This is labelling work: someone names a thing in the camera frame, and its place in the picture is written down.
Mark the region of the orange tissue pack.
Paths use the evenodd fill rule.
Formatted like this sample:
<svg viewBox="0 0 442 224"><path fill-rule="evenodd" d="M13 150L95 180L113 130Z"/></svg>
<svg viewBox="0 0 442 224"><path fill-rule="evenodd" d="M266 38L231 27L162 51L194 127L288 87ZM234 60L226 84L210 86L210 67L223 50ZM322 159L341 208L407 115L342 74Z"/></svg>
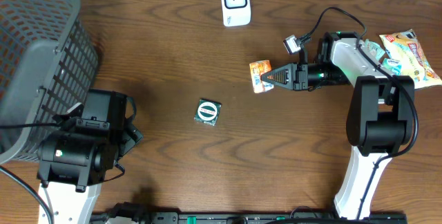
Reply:
<svg viewBox="0 0 442 224"><path fill-rule="evenodd" d="M263 82L261 76L271 70L271 64L269 60L262 60L252 62L249 64L251 73L251 81L254 93L264 93L274 88L273 84Z"/></svg>

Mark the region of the teal wet wipes pack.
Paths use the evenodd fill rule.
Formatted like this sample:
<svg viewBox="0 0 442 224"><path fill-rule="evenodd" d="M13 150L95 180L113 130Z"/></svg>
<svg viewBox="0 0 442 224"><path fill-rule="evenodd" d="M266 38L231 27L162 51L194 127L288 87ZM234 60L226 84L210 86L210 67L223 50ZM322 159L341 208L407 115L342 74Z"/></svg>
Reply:
<svg viewBox="0 0 442 224"><path fill-rule="evenodd" d="M381 60L381 58L385 54L385 50L383 48L381 48L381 46L374 41L370 41L369 39L366 39L365 46L368 49L369 53L371 55L373 55L378 62Z"/></svg>

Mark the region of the small teal tissue pack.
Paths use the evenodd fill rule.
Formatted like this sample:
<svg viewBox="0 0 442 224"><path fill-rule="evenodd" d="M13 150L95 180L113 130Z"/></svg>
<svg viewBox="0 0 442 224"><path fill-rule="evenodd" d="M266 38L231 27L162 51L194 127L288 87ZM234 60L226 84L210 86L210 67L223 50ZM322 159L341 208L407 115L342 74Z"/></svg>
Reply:
<svg viewBox="0 0 442 224"><path fill-rule="evenodd" d="M385 58L382 63L383 67L391 71L395 75L402 74L402 63L395 59Z"/></svg>

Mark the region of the large yellow wet wipes pack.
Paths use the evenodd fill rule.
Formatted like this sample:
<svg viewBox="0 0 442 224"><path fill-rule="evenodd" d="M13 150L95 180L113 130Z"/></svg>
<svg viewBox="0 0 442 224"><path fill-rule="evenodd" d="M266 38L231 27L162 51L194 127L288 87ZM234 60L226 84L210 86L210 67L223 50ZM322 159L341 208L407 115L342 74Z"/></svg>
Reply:
<svg viewBox="0 0 442 224"><path fill-rule="evenodd" d="M380 35L387 53L386 58L402 63L403 76L410 76L414 88L440 86L441 78L431 68L420 42L412 29L388 35Z"/></svg>

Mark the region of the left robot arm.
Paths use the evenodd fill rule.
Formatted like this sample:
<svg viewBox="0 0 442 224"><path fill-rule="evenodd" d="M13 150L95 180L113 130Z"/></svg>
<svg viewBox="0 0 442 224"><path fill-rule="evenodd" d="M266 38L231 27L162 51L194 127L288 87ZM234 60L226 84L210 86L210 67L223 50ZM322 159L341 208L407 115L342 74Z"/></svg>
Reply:
<svg viewBox="0 0 442 224"><path fill-rule="evenodd" d="M122 169L119 160L143 135L133 124L132 97L91 89L84 103L55 115L59 125L39 145L39 223L88 223L106 172Z"/></svg>

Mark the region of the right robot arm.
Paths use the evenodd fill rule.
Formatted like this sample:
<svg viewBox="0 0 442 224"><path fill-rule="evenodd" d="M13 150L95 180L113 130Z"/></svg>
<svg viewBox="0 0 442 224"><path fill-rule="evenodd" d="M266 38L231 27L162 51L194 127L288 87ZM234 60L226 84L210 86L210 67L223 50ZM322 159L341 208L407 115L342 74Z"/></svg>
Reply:
<svg viewBox="0 0 442 224"><path fill-rule="evenodd" d="M383 171L415 136L414 82L387 72L354 32L325 33L313 63L307 61L303 39L290 36L284 45L289 54L299 54L299 61L263 73L262 82L291 91L354 88L346 120L352 152L334 212L347 221L367 220Z"/></svg>

